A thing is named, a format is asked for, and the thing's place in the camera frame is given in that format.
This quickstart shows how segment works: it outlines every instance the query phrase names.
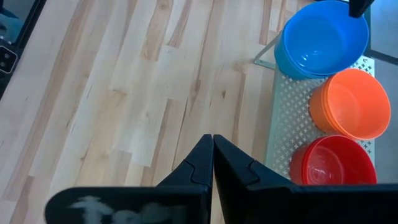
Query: blue bowl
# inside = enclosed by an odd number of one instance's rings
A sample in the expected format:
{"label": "blue bowl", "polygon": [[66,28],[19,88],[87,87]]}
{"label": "blue bowl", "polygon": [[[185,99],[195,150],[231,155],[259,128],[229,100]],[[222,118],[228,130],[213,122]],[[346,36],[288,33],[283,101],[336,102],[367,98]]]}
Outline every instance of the blue bowl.
{"label": "blue bowl", "polygon": [[354,64],[369,40],[364,16],[350,17],[348,4],[340,1],[309,4],[290,19],[283,32],[287,57],[302,71],[318,77]]}
{"label": "blue bowl", "polygon": [[278,64],[279,70],[282,71],[283,74],[295,80],[303,80],[308,78],[324,78],[325,76],[312,75],[306,72],[303,68],[300,68],[292,61],[291,57],[289,57],[285,50],[285,45],[282,42],[284,35],[285,32],[283,30],[281,37],[275,44],[274,49],[275,61]]}

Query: orange bowl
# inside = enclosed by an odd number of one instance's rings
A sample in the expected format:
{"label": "orange bowl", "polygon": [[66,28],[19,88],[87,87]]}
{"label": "orange bowl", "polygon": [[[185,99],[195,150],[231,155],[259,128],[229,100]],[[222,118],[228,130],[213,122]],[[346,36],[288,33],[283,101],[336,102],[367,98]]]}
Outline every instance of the orange bowl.
{"label": "orange bowl", "polygon": [[335,128],[333,127],[330,119],[326,116],[324,110],[324,102],[323,102],[323,89],[325,87],[325,83],[320,85],[315,91],[312,93],[310,98],[310,115],[319,129],[321,129],[325,133],[336,133]]}
{"label": "orange bowl", "polygon": [[346,69],[324,84],[326,114],[331,126],[353,139],[380,136],[388,127],[391,106],[386,91],[372,76]]}

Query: gray floor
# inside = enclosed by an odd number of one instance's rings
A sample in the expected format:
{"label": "gray floor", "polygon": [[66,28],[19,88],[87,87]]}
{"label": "gray floor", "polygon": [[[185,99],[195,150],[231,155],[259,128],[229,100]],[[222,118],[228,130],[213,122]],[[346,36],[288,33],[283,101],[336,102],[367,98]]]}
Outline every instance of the gray floor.
{"label": "gray floor", "polygon": [[[398,1],[375,0],[371,6],[372,49],[398,57]],[[376,78],[391,102],[391,122],[376,139],[376,170],[379,182],[398,182],[398,66],[376,61]]]}

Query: metal bracket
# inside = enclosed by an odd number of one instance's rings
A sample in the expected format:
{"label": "metal bracket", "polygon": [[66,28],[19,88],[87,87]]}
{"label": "metal bracket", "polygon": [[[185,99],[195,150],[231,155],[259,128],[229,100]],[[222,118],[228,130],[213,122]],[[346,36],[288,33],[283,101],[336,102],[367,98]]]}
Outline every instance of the metal bracket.
{"label": "metal bracket", "polygon": [[260,57],[263,56],[273,45],[275,45],[276,41],[279,39],[280,33],[273,38],[269,44],[267,44],[255,57],[254,57],[254,63],[256,65],[261,65],[266,68],[274,69],[276,68],[276,64],[271,63],[271,62],[266,62],[264,60],[261,60]]}

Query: stacked bowls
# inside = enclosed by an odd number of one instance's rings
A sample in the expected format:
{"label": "stacked bowls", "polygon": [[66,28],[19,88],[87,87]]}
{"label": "stacked bowls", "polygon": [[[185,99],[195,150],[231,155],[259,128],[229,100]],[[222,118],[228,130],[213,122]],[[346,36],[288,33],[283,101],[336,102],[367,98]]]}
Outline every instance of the stacked bowls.
{"label": "stacked bowls", "polygon": [[388,127],[391,107],[382,85],[358,69],[330,77],[310,98],[310,114],[325,133],[374,139]]}
{"label": "stacked bowls", "polygon": [[345,136],[322,137],[293,155],[290,178],[296,184],[376,184],[373,164],[363,148]]}
{"label": "stacked bowls", "polygon": [[320,1],[286,23],[274,55],[279,69],[290,78],[325,78],[354,64],[368,39],[364,16],[350,17],[345,2]]}

